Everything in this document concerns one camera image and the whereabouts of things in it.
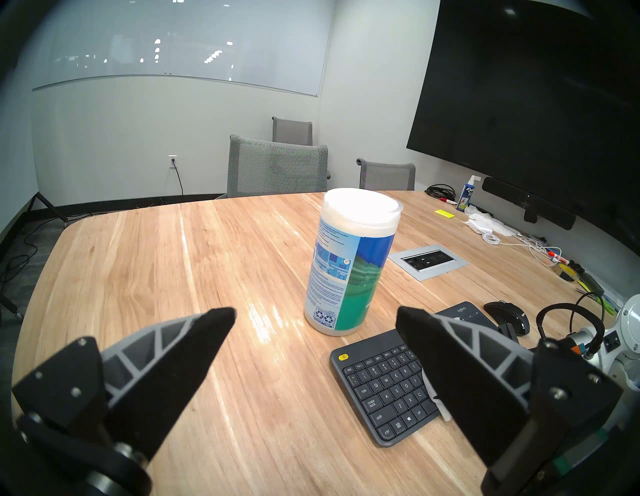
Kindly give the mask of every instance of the office chair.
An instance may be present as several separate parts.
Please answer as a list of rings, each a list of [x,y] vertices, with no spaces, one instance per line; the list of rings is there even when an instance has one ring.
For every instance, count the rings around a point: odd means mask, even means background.
[[[383,164],[357,159],[360,166],[360,189],[373,191],[415,189],[415,165]]]
[[[325,145],[308,147],[232,134],[227,198],[326,191]]]
[[[290,143],[292,145],[314,144],[313,124],[299,120],[286,120],[271,117],[273,119],[273,141],[276,143]],[[326,178],[331,179],[331,173],[327,171]]]

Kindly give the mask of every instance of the ctrl key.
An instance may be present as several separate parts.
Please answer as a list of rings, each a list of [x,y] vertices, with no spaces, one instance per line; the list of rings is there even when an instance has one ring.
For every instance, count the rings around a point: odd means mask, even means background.
[[[389,424],[378,427],[378,434],[380,434],[380,437],[383,441],[391,441],[391,439],[396,437],[396,434],[394,433],[393,429],[389,427]]]

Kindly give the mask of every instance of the keyboard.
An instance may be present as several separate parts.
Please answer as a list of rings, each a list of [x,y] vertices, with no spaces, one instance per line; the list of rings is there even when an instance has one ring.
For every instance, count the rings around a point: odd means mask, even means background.
[[[468,301],[438,314],[496,329]],[[419,360],[395,329],[334,349],[330,362],[351,406],[381,446],[393,446],[439,415]]]

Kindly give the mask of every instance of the computer mouse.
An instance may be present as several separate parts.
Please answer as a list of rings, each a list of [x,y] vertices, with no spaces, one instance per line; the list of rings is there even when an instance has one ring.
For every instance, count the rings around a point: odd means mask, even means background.
[[[529,319],[521,308],[506,301],[490,301],[484,305],[486,313],[498,322],[498,325],[511,324],[518,336],[529,334]]]

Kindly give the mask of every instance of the wall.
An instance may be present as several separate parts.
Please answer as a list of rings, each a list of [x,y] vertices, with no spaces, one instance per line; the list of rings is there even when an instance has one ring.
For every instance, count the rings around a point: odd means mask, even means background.
[[[31,141],[28,50],[0,89],[0,231],[38,192]]]
[[[338,2],[320,93],[319,143],[328,145],[329,187],[357,187],[356,158],[416,165],[422,184],[459,193],[473,173],[406,149],[438,16],[438,0]],[[588,222],[565,231],[476,188],[474,202],[532,235],[546,236],[624,296],[640,292],[640,257]]]
[[[229,135],[271,140],[272,116],[318,120],[318,98],[175,76],[72,81],[33,92],[33,155],[54,205],[225,193]]]

